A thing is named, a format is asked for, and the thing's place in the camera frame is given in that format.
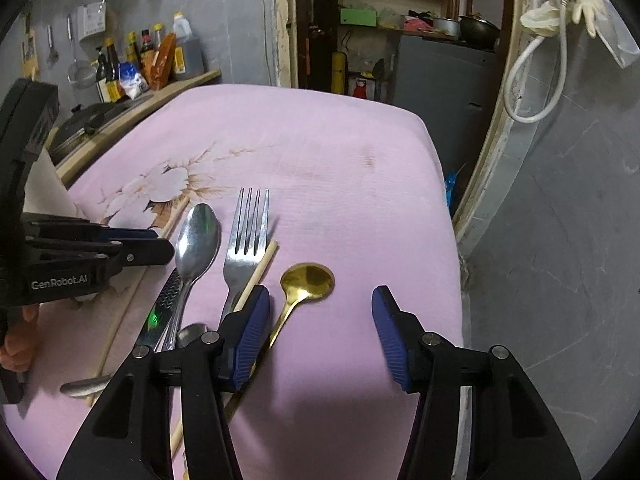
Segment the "person's left hand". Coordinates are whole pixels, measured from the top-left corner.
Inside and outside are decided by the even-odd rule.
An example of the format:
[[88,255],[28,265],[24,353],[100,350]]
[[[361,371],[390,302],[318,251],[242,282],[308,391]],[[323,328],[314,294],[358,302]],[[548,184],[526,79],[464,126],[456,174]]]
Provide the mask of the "person's left hand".
[[39,306],[22,307],[22,313],[4,336],[1,345],[1,367],[14,373],[25,373],[32,365],[39,346]]

